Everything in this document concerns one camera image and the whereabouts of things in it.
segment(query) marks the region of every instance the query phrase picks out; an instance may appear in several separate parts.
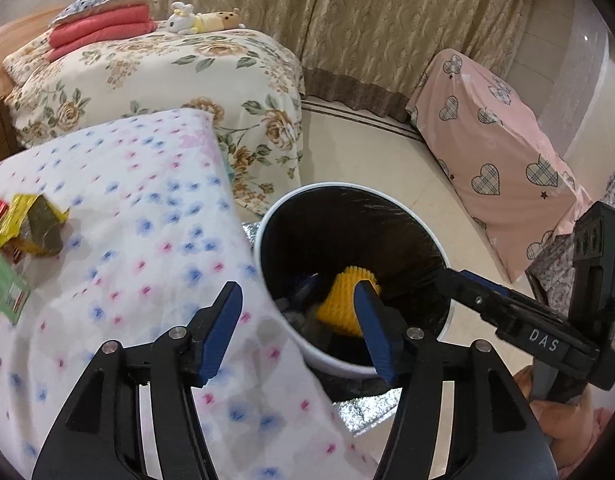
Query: silver foil mat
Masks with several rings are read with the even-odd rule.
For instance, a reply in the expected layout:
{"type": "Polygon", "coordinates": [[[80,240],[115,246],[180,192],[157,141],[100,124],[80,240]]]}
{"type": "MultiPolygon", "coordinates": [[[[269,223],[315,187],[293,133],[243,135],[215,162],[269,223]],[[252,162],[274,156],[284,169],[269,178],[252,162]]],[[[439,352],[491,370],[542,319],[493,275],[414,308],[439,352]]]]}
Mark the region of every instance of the silver foil mat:
{"type": "MultiPolygon", "coordinates": [[[[243,231],[253,248],[260,224],[261,222],[243,224],[243,231]]],[[[360,397],[359,399],[335,402],[334,407],[350,433],[357,436],[390,418],[396,412],[400,398],[401,389],[399,388],[380,396],[360,397]]]]}

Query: curtain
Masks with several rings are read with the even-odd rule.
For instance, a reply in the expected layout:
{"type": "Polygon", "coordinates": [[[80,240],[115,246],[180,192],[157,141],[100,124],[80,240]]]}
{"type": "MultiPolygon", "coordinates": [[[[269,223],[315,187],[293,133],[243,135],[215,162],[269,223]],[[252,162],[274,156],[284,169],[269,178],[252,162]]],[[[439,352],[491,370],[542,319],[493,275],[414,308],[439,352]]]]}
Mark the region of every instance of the curtain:
{"type": "MultiPolygon", "coordinates": [[[[158,0],[155,18],[170,14],[158,0]]],[[[405,121],[432,57],[454,48],[505,77],[532,0],[181,0],[239,7],[243,22],[302,60],[307,94],[405,121]]]]}
{"type": "Polygon", "coordinates": [[[405,104],[443,48],[505,76],[530,5],[531,0],[318,0],[302,57],[307,93],[404,121],[405,104]]]}

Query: brown curtain hem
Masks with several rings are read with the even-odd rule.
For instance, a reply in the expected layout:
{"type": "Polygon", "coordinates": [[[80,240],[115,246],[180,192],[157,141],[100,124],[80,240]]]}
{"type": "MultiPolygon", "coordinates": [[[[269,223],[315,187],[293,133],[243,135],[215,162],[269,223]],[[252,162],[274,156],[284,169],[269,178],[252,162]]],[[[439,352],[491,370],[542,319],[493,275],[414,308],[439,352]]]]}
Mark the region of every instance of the brown curtain hem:
{"type": "Polygon", "coordinates": [[[379,117],[389,116],[407,123],[405,105],[410,98],[399,92],[389,92],[380,86],[320,68],[304,68],[303,75],[307,95],[340,101],[352,110],[369,110],[379,117]]]}

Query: green package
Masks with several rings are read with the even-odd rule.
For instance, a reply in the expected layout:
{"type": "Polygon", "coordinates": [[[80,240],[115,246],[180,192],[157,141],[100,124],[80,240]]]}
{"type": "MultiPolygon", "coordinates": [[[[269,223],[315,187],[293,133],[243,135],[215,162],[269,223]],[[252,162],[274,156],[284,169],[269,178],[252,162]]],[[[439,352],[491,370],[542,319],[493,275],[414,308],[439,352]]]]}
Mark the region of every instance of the green package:
{"type": "Polygon", "coordinates": [[[17,323],[29,296],[30,287],[0,253],[0,311],[8,316],[12,323],[17,323]]]}

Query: metal screw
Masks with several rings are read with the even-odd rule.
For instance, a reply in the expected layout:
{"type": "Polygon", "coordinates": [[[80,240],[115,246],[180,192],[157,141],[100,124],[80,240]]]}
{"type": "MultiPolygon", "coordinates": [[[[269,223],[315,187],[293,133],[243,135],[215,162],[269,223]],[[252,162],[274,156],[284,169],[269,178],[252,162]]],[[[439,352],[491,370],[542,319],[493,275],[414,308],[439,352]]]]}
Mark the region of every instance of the metal screw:
{"type": "Polygon", "coordinates": [[[425,332],[420,328],[411,326],[405,331],[405,335],[407,335],[410,339],[419,340],[425,337],[425,332]]]}
{"type": "Polygon", "coordinates": [[[185,337],[185,334],[187,334],[187,330],[184,326],[175,326],[170,329],[170,332],[168,332],[168,335],[172,339],[181,339],[182,337],[185,337]]]}
{"type": "Polygon", "coordinates": [[[475,346],[479,352],[489,352],[492,349],[492,345],[485,339],[477,339],[475,346]]]}
{"type": "Polygon", "coordinates": [[[101,350],[104,351],[104,354],[113,354],[119,349],[119,344],[116,341],[106,341],[101,346],[101,350]]]}

